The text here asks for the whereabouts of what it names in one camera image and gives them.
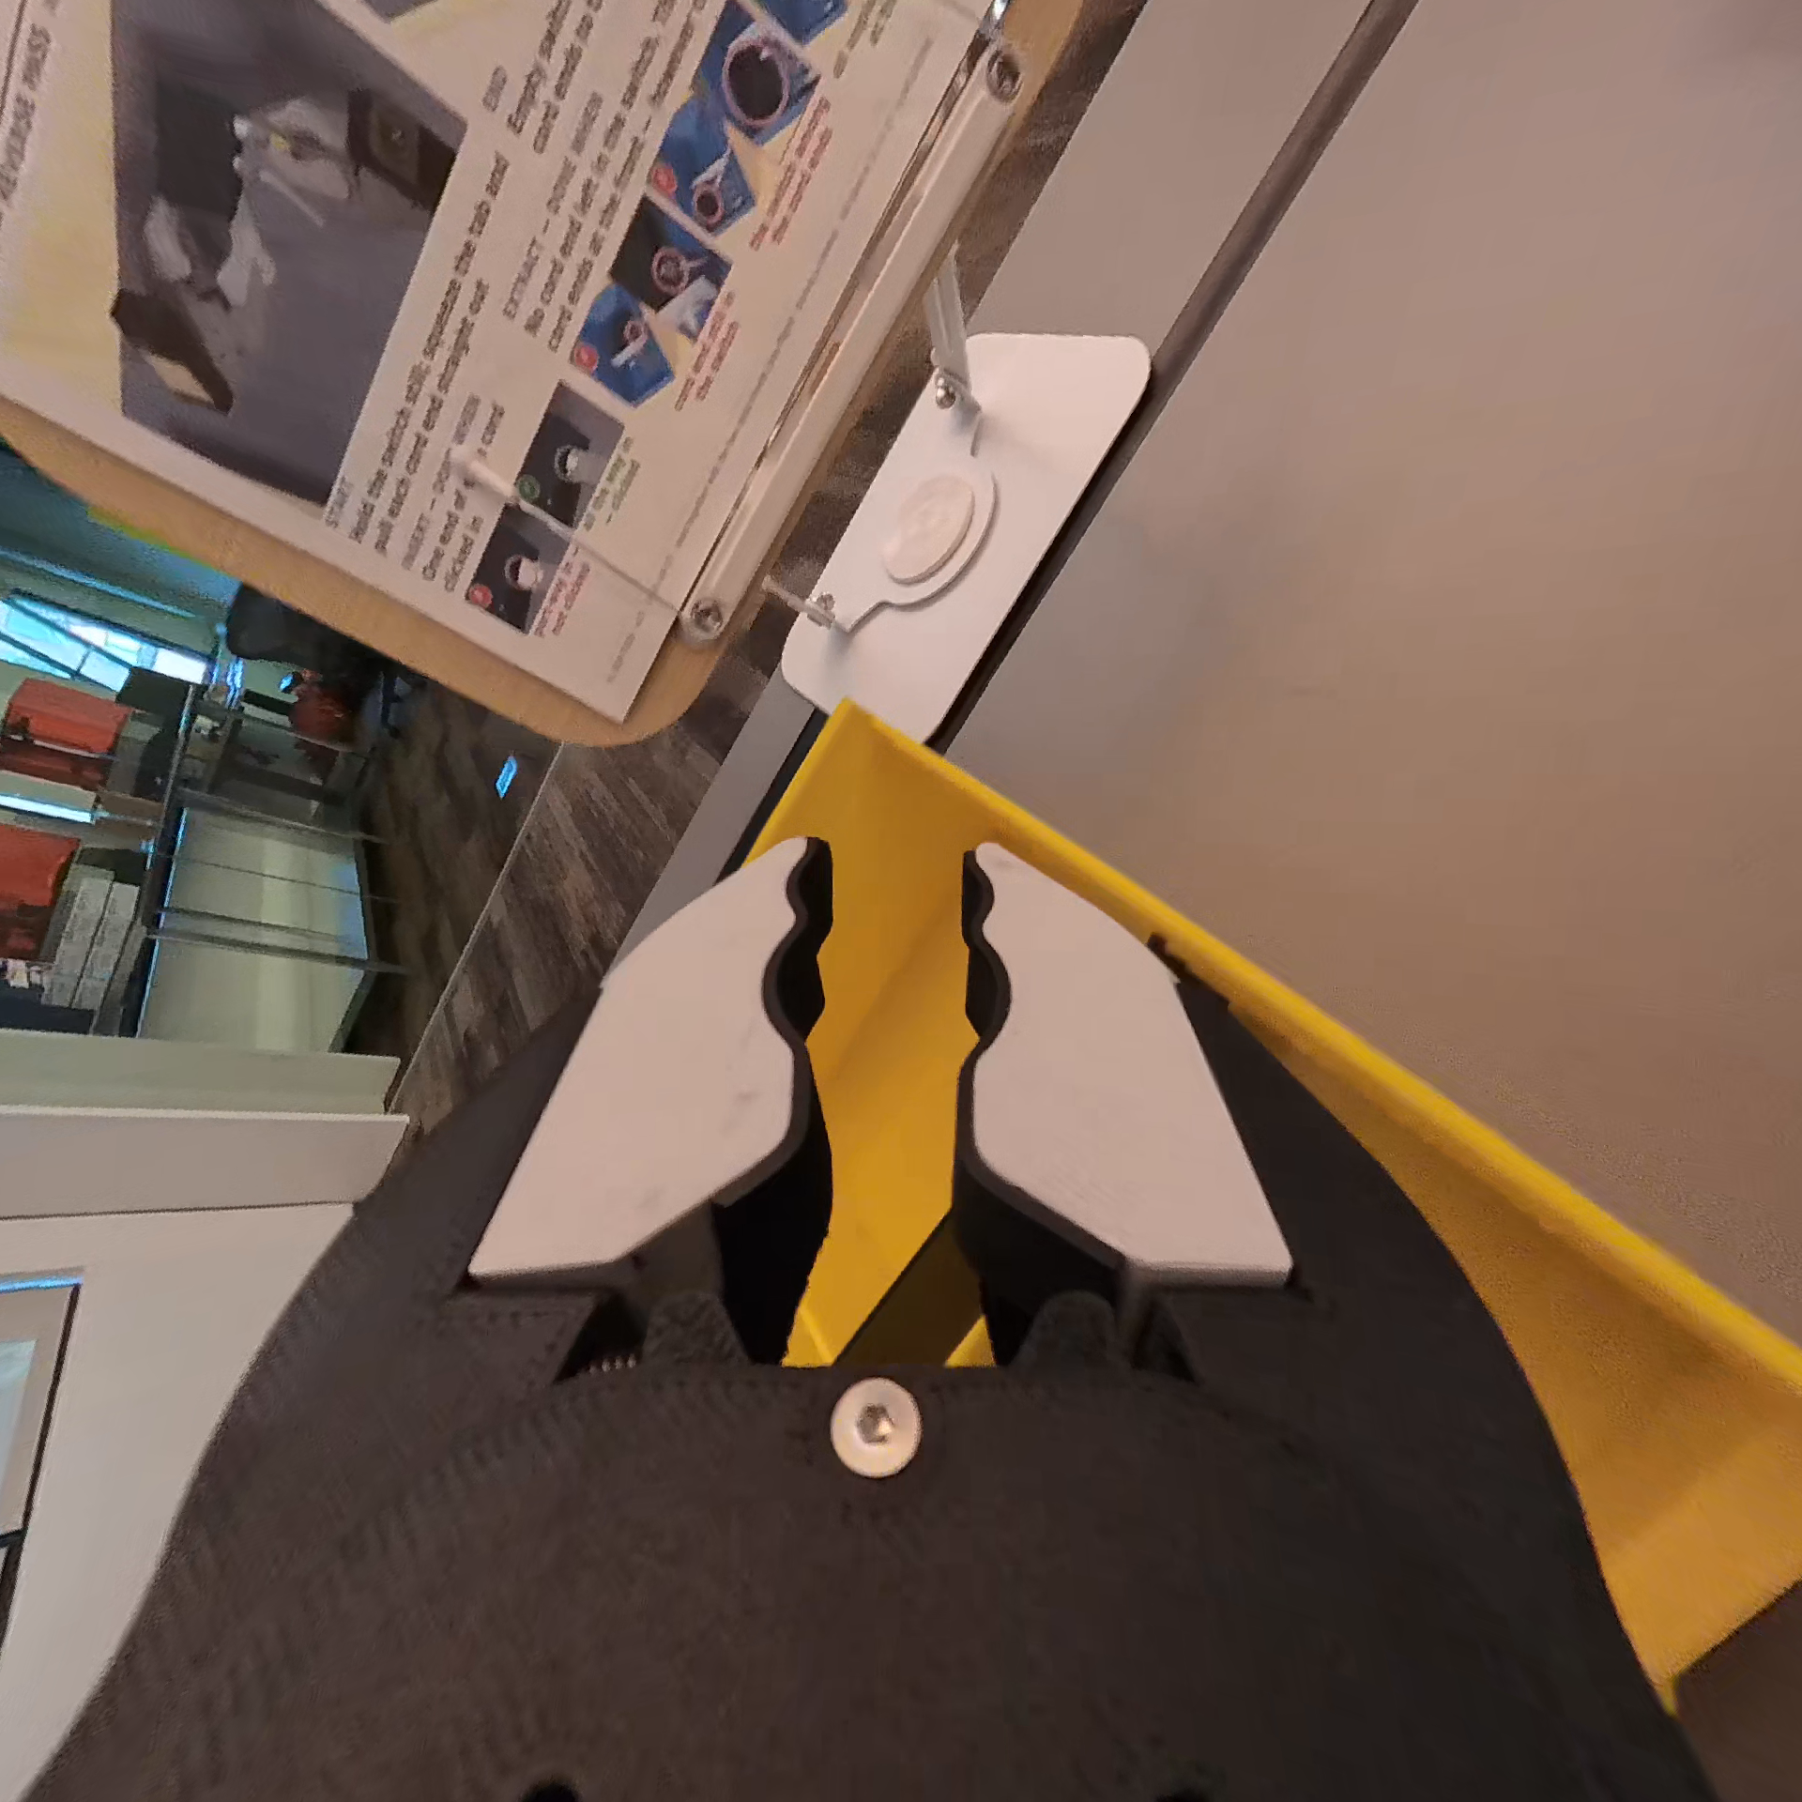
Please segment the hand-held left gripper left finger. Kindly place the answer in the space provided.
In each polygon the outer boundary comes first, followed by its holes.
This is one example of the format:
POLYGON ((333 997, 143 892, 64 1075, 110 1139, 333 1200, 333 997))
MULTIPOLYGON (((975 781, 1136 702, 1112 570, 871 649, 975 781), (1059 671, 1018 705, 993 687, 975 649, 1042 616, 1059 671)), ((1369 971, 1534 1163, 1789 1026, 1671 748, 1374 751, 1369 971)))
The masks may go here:
POLYGON ((619 956, 467 1279, 638 1273, 770 1178, 806 1139, 827 934, 831 843, 787 839, 619 956))

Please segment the white stand base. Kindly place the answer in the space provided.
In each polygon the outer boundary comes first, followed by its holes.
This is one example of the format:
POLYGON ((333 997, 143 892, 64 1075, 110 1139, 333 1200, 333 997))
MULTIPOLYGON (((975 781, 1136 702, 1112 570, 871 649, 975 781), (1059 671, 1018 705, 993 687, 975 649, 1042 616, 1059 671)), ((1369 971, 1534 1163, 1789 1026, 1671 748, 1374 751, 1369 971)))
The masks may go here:
POLYGON ((781 675, 925 742, 1087 497, 1151 380, 1131 336, 984 332, 974 397, 913 403, 791 626, 781 675))

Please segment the red storage box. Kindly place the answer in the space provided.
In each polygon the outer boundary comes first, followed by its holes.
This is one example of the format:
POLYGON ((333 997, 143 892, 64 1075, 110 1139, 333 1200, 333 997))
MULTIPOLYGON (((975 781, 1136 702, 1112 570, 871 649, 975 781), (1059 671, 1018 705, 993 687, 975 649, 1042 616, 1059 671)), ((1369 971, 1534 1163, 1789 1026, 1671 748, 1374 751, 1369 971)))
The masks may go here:
POLYGON ((4 736, 64 756, 110 757, 129 723, 131 707, 116 698, 30 678, 10 695, 4 736))
POLYGON ((39 956, 77 839, 4 824, 4 961, 39 956))

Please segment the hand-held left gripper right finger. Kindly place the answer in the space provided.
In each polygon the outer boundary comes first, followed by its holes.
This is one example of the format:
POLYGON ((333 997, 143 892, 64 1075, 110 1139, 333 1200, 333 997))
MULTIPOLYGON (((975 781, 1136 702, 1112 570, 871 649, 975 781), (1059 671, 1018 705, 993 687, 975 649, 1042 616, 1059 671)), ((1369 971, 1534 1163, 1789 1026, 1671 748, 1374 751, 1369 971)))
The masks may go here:
POLYGON ((959 1168, 1126 1286, 1280 1286, 1295 1252, 1160 955, 1007 843, 965 858, 959 1168))

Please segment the yellow plastic bin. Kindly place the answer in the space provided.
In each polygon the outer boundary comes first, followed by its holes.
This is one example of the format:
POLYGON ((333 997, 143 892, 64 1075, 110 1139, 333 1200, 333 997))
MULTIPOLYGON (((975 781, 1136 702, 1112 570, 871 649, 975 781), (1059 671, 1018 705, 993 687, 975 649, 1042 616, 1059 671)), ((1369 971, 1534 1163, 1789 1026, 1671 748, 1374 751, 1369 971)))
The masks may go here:
POLYGON ((847 1350, 949 1211, 965 852, 1018 851, 1163 940, 1402 1184, 1496 1315, 1576 1480, 1637 1655, 1679 1679, 1801 1585, 1801 1347, 1026 809, 846 702, 751 857, 833 852, 809 1049, 840 1200, 788 1347, 847 1350))

